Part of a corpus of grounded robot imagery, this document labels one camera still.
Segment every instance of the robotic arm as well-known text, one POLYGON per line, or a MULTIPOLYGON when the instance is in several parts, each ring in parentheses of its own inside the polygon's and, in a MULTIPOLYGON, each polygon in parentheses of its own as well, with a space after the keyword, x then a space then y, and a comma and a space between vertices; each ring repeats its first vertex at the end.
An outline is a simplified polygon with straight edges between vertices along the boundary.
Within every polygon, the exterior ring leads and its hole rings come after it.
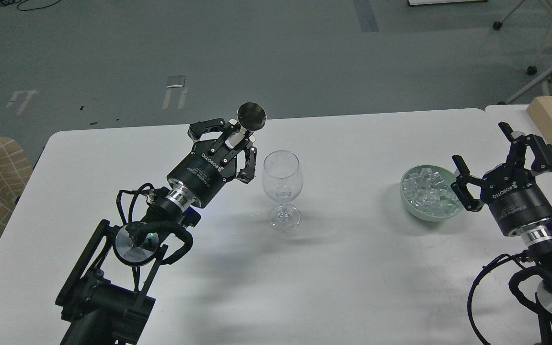
POLYGON ((193 245, 187 228, 195 227, 201 216, 191 206, 205 208, 226 183, 238 179, 247 184, 254 178, 257 150, 253 132, 265 125, 265 111, 258 104, 246 103, 239 107, 237 117, 238 121, 217 118, 190 125, 193 147, 167 175, 170 188, 144 184, 135 191, 119 192, 116 202, 123 225, 112 227, 105 219, 99 223, 57 296, 55 303, 63 307, 61 318, 71 323, 62 345, 138 342, 155 304, 147 292, 159 267, 180 260, 193 245), (201 140, 210 132, 221 135, 201 140), (237 155, 242 151, 243 168, 236 172, 237 155), (122 194, 133 195, 127 219, 120 205, 122 194), (132 221, 133 204, 140 195, 147 198, 149 208, 140 221, 132 221), (168 246, 163 242, 169 234, 183 245, 165 257, 168 246), (105 245, 90 264, 103 238, 105 245), (110 249, 132 268, 134 291, 105 279, 101 265, 110 249), (140 290, 140 267, 149 262, 153 265, 140 290))
MULTIPOLYGON (((515 273, 508 284, 517 300, 539 315, 540 333, 543 345, 552 345, 552 206, 535 181, 535 176, 552 171, 552 150, 536 135, 514 136, 509 124, 500 122, 500 129, 510 141, 506 162, 487 172, 482 178, 470 175, 463 158, 453 156, 459 174, 451 188, 464 207, 478 212, 487 204, 493 218, 504 236, 521 236, 528 249, 517 255, 503 254, 508 260, 534 262, 534 266, 515 273), (534 153, 531 169, 524 167, 527 147, 534 153), (479 186, 480 198, 470 194, 467 184, 479 186), (543 281, 538 286, 536 300, 530 301, 519 290, 523 280, 538 275, 543 281)), ((471 303, 474 288, 491 269, 508 261, 493 260, 483 268, 475 280, 468 298, 468 313, 472 327, 482 343, 489 343, 480 335, 473 323, 471 303)))

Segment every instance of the green bowl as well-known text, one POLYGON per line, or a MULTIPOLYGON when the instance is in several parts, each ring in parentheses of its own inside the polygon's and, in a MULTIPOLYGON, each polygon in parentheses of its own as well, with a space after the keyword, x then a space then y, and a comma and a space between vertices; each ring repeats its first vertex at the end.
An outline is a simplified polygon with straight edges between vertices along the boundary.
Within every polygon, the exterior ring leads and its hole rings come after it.
POLYGON ((436 172, 436 171, 439 172, 440 175, 442 175, 444 182, 449 185, 455 182, 455 175, 451 173, 449 170, 446 170, 445 168, 441 168, 439 166, 419 165, 419 166, 415 166, 414 168, 410 168, 408 171, 406 171, 406 173, 404 173, 399 183, 399 194, 402 197, 403 207, 405 207, 405 209, 407 209, 408 212, 412 213, 417 218, 423 219, 426 221, 443 221, 445 219, 449 219, 449 218, 453 218, 454 216, 457 216, 461 212, 461 210, 463 210, 462 205, 458 207, 458 209, 455 211, 455 214, 453 216, 444 216, 444 217, 433 216, 431 214, 423 213, 419 209, 416 209, 414 206, 410 204, 410 201, 403 195, 403 180, 406 179, 406 177, 408 177, 408 175, 410 174, 413 174, 415 172, 420 173, 422 168, 431 168, 432 172, 436 172))

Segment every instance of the glass base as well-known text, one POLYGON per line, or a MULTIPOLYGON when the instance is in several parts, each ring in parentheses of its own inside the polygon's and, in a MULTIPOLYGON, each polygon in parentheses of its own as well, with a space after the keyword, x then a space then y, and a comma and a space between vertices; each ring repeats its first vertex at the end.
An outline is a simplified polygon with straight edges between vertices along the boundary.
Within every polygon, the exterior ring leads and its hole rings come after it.
POLYGON ((272 228, 283 233, 297 228, 300 220, 299 210, 290 204, 280 204, 270 211, 272 228))

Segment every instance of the wine glass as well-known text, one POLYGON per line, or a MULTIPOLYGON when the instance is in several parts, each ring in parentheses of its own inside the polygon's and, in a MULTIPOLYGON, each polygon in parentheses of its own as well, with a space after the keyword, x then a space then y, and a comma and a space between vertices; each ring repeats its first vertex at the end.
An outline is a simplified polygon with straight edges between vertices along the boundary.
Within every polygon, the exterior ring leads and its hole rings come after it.
POLYGON ((287 203, 298 197, 303 185, 299 159, 293 152, 279 150, 267 155, 263 162, 263 190, 280 203, 269 214, 274 229, 286 233, 298 227, 299 210, 287 203))

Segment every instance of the bowl of ice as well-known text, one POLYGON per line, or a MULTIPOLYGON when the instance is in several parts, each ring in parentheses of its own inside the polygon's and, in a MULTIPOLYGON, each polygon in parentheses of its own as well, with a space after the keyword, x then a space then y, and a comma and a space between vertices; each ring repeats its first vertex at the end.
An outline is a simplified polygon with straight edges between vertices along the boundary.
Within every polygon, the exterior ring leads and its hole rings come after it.
POLYGON ((435 165, 420 165, 409 169, 400 181, 404 207, 417 218, 442 221, 463 210, 463 205, 451 190, 455 175, 435 165))

